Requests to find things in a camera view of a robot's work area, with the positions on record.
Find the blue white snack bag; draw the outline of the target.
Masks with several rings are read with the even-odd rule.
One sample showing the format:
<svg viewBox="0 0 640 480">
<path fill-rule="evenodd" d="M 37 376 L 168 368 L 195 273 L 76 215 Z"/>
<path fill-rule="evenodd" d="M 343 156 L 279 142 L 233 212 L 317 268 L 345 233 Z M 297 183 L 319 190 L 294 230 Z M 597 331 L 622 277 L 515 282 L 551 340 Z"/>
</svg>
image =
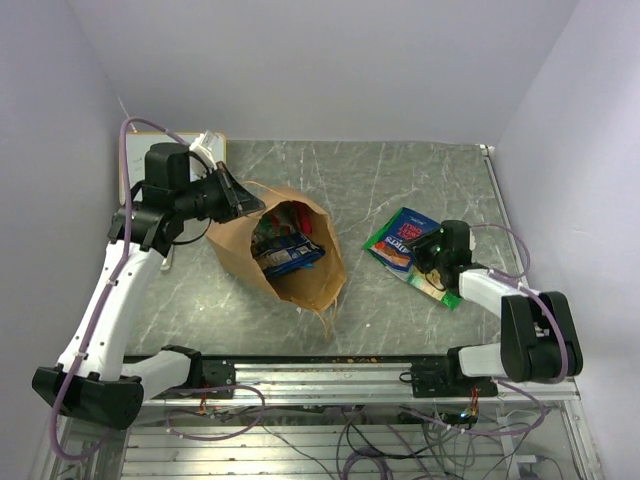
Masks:
<svg viewBox="0 0 640 480">
<path fill-rule="evenodd" d="M 402 207 L 366 241 L 364 249 L 393 273 L 405 275 L 413 268 L 413 255 L 406 243 L 439 227 L 438 222 Z"/>
</svg>

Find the green cassava chips bag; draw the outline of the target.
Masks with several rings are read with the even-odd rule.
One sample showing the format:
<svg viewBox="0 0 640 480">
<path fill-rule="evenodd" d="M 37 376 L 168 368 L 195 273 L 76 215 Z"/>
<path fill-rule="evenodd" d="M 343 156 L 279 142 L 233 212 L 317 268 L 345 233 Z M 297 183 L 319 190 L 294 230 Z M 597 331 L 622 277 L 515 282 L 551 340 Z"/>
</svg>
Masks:
<svg viewBox="0 0 640 480">
<path fill-rule="evenodd" d="M 450 310 L 460 304 L 461 300 L 444 288 L 436 270 L 425 274 L 417 269 L 413 255 L 400 241 L 392 240 L 389 236 L 371 237 L 363 249 L 393 276 Z"/>
</svg>

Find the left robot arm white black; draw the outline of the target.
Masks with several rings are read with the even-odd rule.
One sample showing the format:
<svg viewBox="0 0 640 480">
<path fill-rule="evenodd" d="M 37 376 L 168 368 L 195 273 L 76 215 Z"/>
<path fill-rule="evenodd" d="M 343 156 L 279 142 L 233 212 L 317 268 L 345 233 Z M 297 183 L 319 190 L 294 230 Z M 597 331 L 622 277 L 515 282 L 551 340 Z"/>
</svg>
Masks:
<svg viewBox="0 0 640 480">
<path fill-rule="evenodd" d="M 122 206 L 108 232 L 105 262 L 81 323 L 53 367 L 36 370 L 32 387 L 64 415 L 111 430 L 125 430 L 142 404 L 173 389 L 192 397 L 203 387 L 200 352 L 166 346 L 125 364 L 125 347 L 146 289 L 189 220 L 224 224 L 265 204 L 218 162 L 191 178 L 204 156 L 179 143 L 156 143 L 144 157 L 140 200 Z"/>
</svg>

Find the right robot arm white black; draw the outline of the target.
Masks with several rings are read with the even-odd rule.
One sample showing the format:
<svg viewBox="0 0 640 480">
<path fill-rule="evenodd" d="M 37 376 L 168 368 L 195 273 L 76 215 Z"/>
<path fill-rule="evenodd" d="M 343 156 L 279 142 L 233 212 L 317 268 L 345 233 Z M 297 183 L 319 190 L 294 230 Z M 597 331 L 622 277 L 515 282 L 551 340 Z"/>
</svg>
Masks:
<svg viewBox="0 0 640 480">
<path fill-rule="evenodd" d="M 446 291 L 500 320 L 497 343 L 448 352 L 454 363 L 440 373 L 448 393 L 465 394 L 476 378 L 554 384 L 582 372 L 584 358 L 567 297 L 533 290 L 520 278 L 476 262 L 468 223 L 446 220 L 405 246 L 418 271 L 435 271 Z"/>
</svg>

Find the green snack bar packet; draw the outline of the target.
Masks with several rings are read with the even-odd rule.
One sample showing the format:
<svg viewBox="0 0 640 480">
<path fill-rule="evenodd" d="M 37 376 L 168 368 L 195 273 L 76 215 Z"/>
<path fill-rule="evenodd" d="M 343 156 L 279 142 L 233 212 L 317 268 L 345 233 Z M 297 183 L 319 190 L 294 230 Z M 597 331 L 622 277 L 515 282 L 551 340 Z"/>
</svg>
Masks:
<svg viewBox="0 0 640 480">
<path fill-rule="evenodd" d="M 264 237 L 290 235 L 297 230 L 294 219 L 287 209 L 273 209 L 265 213 L 256 226 L 256 233 Z"/>
</svg>

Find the red snack packet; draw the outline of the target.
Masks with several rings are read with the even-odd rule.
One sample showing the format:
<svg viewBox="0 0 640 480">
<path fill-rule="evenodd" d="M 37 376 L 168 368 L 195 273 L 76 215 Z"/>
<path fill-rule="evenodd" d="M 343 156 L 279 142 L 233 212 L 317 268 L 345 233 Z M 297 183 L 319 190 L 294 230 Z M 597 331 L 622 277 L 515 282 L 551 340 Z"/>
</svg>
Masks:
<svg viewBox="0 0 640 480">
<path fill-rule="evenodd" d="M 298 229 L 305 235 L 312 234 L 313 226 L 312 226 L 311 216 L 310 216 L 312 211 L 308 208 L 306 204 L 301 202 L 295 202 L 293 208 L 295 212 Z"/>
</svg>

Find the blue cookie snack pack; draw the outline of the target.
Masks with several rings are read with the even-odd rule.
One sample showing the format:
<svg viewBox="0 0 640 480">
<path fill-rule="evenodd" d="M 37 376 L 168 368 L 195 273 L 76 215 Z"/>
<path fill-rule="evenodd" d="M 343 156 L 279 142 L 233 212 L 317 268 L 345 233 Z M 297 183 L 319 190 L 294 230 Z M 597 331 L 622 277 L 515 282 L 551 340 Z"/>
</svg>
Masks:
<svg viewBox="0 0 640 480">
<path fill-rule="evenodd" d="M 325 249 L 301 232 L 269 238 L 251 246 L 253 259 L 267 279 L 312 268 Z"/>
</svg>

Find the white marker pen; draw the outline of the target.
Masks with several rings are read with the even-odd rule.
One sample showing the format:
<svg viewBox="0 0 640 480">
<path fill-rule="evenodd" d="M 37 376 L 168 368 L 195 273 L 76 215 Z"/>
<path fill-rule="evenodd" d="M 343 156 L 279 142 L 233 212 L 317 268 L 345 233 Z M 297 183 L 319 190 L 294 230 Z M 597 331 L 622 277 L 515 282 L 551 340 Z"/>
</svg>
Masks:
<svg viewBox="0 0 640 480">
<path fill-rule="evenodd" d="M 161 266 L 160 266 L 160 270 L 161 271 L 169 271 L 172 267 L 173 264 L 173 258 L 174 258 L 174 249 L 171 248 L 168 253 L 167 256 L 163 259 Z"/>
</svg>

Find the small whiteboard wooden frame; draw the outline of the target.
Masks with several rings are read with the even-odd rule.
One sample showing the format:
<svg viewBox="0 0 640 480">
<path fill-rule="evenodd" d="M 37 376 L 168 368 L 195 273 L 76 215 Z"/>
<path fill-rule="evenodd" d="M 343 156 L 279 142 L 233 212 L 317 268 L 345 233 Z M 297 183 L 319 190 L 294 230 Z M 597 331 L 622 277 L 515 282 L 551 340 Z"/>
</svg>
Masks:
<svg viewBox="0 0 640 480">
<path fill-rule="evenodd" d="M 196 140 L 201 132 L 178 132 L 177 135 L 183 138 L 189 145 Z M 161 132 L 127 132 L 126 134 L 126 151 L 128 162 L 129 183 L 133 186 L 138 181 L 144 179 L 144 156 L 153 144 L 162 142 L 176 143 L 173 139 Z M 214 132 L 210 142 L 210 150 L 215 162 L 222 161 L 226 163 L 226 143 L 227 139 L 224 134 Z M 125 203 L 124 183 L 122 180 L 122 171 L 119 163 L 119 200 L 121 205 Z M 190 180 L 196 181 L 205 175 L 204 167 L 196 160 L 190 160 Z"/>
</svg>

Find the aluminium mounting rail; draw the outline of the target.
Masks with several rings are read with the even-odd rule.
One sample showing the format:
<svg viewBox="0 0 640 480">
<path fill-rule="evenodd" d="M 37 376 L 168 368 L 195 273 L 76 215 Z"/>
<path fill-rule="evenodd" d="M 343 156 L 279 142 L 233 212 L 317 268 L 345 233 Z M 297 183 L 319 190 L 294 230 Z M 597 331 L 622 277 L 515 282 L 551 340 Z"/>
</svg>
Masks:
<svg viewBox="0 0 640 480">
<path fill-rule="evenodd" d="M 142 387 L 145 401 L 208 395 L 226 402 L 273 404 L 363 403 L 423 399 L 575 400 L 574 380 L 559 384 L 516 383 L 484 374 L 466 377 L 454 355 L 391 357 L 216 356 L 192 359 L 162 351 L 108 362 L 81 362 L 79 380 L 131 382 Z"/>
</svg>

